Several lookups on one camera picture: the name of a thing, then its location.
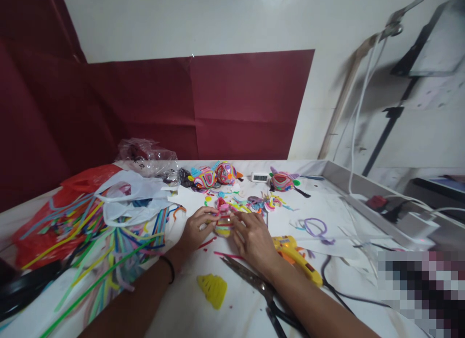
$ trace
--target maroon wall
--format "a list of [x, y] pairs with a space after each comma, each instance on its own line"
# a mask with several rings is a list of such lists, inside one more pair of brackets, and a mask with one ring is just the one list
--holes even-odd
[[0, 211], [112, 162], [286, 159], [314, 50], [87, 64], [62, 0], [0, 0]]

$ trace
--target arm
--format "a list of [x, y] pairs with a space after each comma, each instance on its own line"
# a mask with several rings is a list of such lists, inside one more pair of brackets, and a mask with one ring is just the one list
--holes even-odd
[[268, 279], [311, 337], [379, 338], [276, 252], [261, 215], [236, 215], [232, 236], [240, 255]]
[[[179, 273], [186, 259], [194, 252], [213, 231], [214, 223], [205, 229], [200, 226], [207, 220], [216, 221], [219, 217], [209, 212], [218, 213], [211, 207], [201, 207], [190, 217], [179, 242], [166, 254], [175, 270]], [[171, 269], [164, 260], [157, 261], [135, 282], [134, 292], [123, 291], [118, 295], [89, 326], [79, 338], [102, 337], [143, 337], [150, 326], [161, 298], [171, 282]]]

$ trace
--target charger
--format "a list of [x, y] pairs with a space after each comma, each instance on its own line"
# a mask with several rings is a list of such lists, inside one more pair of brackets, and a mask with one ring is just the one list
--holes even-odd
[[397, 228], [404, 234], [414, 239], [425, 239], [439, 228], [439, 224], [424, 217], [416, 212], [407, 213], [397, 222]]

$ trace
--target white table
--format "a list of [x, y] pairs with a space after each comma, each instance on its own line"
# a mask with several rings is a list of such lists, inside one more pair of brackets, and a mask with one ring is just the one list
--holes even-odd
[[[192, 166], [199, 167], [202, 164], [212, 165], [213, 163], [213, 161], [179, 162], [181, 166], [187, 169]], [[246, 200], [248, 196], [261, 196], [261, 191], [267, 191], [265, 184], [252, 183], [248, 180], [248, 176], [252, 171], [269, 172], [270, 166], [274, 166], [277, 170], [290, 173], [322, 175], [326, 172], [327, 162], [302, 160], [232, 161], [232, 163], [245, 176], [245, 181], [241, 183], [243, 192], [241, 195], [245, 197], [238, 196], [238, 198]], [[359, 225], [359, 233], [377, 235], [376, 239], [373, 238], [374, 242], [388, 247], [400, 247], [393, 240], [387, 239], [382, 231], [347, 205], [341, 199], [344, 194], [343, 191], [328, 179], [315, 181], [301, 178], [300, 181], [302, 184], [299, 188], [311, 194], [311, 197], [306, 199], [296, 191], [276, 193], [293, 209], [298, 208], [300, 210], [293, 212], [278, 207], [276, 211], [271, 212], [268, 222], [272, 236], [292, 235], [298, 240], [299, 246], [315, 251], [321, 242], [303, 240], [309, 239], [310, 236], [290, 225], [292, 221], [315, 217], [325, 221], [328, 225], [328, 238], [339, 238], [335, 244], [335, 247], [341, 246], [341, 250], [338, 252], [343, 252], [344, 247], [352, 245], [351, 241], [343, 239], [342, 236], [343, 233], [356, 235], [354, 221]], [[18, 224], [20, 223], [18, 221], [27, 222], [51, 195], [47, 194], [32, 200], [30, 203], [23, 204], [21, 209], [15, 208], [7, 211], [1, 214], [0, 217], [7, 216], [9, 220], [16, 220], [15, 226], [19, 228], [20, 225]], [[186, 216], [178, 213], [177, 217], [175, 223], [170, 221], [170, 230], [165, 237], [167, 247], [173, 245], [179, 239], [184, 228]], [[182, 273], [177, 276], [176, 281], [170, 286], [146, 337], [275, 337], [276, 333], [265, 312], [266, 302], [264, 298], [229, 269], [218, 255], [213, 253], [213, 251], [237, 253], [235, 246], [227, 239], [217, 238], [205, 248], [206, 251], [200, 249], [192, 255], [184, 266]], [[376, 278], [365, 253], [354, 248], [350, 249], [350, 253], [355, 253], [356, 256], [351, 256], [351, 258], [356, 259], [333, 257], [325, 272], [328, 281], [342, 293], [379, 300]], [[316, 258], [311, 259], [310, 263], [320, 271], [326, 255], [322, 253], [315, 253], [315, 255]], [[220, 310], [213, 309], [197, 285], [196, 277], [198, 275], [210, 273], [221, 276], [228, 283], [228, 291]], [[322, 290], [331, 295], [327, 289], [323, 288]], [[420, 328], [390, 308], [351, 299], [344, 300], [357, 317], [383, 338], [425, 336]], [[66, 320], [52, 336], [77, 337], [83, 329], [81, 317], [82, 311]], [[300, 336], [297, 331], [286, 323], [281, 322], [281, 324], [289, 338]]]

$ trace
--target plastic bag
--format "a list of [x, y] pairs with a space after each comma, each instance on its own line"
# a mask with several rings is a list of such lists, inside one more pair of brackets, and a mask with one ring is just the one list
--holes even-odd
[[170, 169], [177, 171], [176, 153], [158, 147], [157, 143], [149, 139], [122, 139], [117, 160], [126, 161], [127, 166], [142, 177], [160, 176]]
[[[83, 192], [95, 192], [98, 187], [119, 171], [121, 171], [121, 168], [115, 165], [102, 165], [87, 169], [64, 180], [61, 183], [63, 189], [59, 190], [51, 198], [53, 208], [57, 209], [72, 204], [77, 198], [83, 195]], [[52, 206], [50, 206], [50, 203], [47, 202], [29, 222], [20, 227], [12, 235], [12, 241], [17, 247], [15, 263], [18, 268], [28, 264], [41, 253], [57, 243], [59, 236], [52, 230], [49, 230], [45, 234], [40, 234], [41, 229], [43, 229], [42, 227], [37, 228], [25, 239], [21, 240], [21, 237], [28, 232], [32, 226], [54, 212], [54, 210], [52, 210]], [[85, 235], [80, 235], [78, 238], [61, 245], [48, 253], [41, 260], [34, 263], [30, 269], [34, 270], [58, 259], [64, 259], [76, 248], [77, 245], [84, 241], [84, 239]]]
[[[95, 193], [105, 204], [103, 218], [110, 227], [126, 227], [151, 220], [160, 210], [172, 203], [168, 202], [168, 191], [160, 178], [144, 178], [133, 171], [121, 171], [106, 181]], [[107, 190], [105, 196], [99, 192]], [[134, 206], [133, 201], [150, 201], [146, 206]], [[119, 217], [131, 217], [126, 222], [117, 222]]]

